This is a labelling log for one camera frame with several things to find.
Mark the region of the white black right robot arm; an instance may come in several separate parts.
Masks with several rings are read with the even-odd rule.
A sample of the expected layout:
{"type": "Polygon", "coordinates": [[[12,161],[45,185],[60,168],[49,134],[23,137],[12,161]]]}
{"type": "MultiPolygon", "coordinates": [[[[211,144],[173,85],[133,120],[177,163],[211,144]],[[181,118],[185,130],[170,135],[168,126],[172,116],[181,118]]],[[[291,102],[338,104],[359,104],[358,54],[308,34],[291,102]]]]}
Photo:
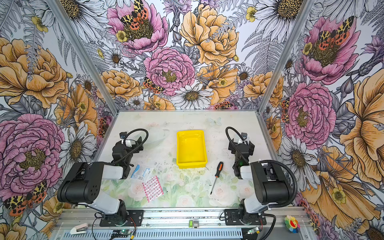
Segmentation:
{"type": "Polygon", "coordinates": [[[233,127],[226,128],[228,150],[235,156],[233,170],[239,180],[251,181],[254,193],[241,200],[237,210],[224,210],[227,226],[262,226],[267,223],[266,211],[290,205],[298,193],[293,171],[275,160],[251,162],[255,145],[233,127]]]}

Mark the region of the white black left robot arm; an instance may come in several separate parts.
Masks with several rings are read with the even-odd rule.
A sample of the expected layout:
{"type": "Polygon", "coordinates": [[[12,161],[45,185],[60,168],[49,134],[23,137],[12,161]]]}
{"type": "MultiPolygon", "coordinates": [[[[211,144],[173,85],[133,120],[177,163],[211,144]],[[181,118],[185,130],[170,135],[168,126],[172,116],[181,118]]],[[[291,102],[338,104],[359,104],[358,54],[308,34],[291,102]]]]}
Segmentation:
{"type": "Polygon", "coordinates": [[[125,202],[102,191],[103,180],[125,180],[133,164],[134,154],[144,149],[149,137],[145,129],[135,129],[120,134],[122,138],[113,147],[109,162],[75,163],[59,187],[59,202],[80,205],[96,210],[102,220],[115,226],[135,226],[135,219],[125,202]]]}

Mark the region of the black orange screwdriver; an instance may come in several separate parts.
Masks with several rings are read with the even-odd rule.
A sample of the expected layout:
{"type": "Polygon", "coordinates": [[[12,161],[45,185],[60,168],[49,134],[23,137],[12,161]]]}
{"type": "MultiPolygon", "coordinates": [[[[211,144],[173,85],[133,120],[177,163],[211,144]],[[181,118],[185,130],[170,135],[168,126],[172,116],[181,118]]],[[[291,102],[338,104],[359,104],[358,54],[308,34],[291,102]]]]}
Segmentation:
{"type": "Polygon", "coordinates": [[[223,163],[223,162],[219,162],[219,163],[218,163],[218,166],[217,166],[217,169],[216,169],[216,173],[215,173],[215,180],[214,180],[214,183],[213,183],[213,185],[212,185],[212,189],[211,189],[210,194],[212,194],[213,191],[214,191],[214,188],[215,188],[217,179],[220,177],[220,173],[221,173],[221,171],[223,170],[223,166],[224,166],[224,163],[223,163]]]}

